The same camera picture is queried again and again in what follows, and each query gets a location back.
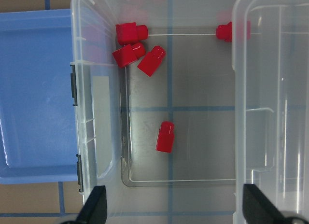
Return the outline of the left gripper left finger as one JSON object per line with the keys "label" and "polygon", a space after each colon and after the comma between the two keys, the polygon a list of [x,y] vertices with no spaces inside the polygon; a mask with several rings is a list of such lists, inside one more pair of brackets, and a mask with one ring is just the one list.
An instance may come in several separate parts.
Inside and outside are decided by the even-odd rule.
{"label": "left gripper left finger", "polygon": [[107,220],[106,186],[95,186],[74,224],[105,224]]}

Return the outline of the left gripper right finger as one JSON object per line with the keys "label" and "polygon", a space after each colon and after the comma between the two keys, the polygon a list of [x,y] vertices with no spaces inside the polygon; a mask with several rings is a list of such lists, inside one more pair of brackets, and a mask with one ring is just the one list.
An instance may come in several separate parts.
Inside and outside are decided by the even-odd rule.
{"label": "left gripper right finger", "polygon": [[248,224],[289,224],[255,184],[243,185],[242,213]]}

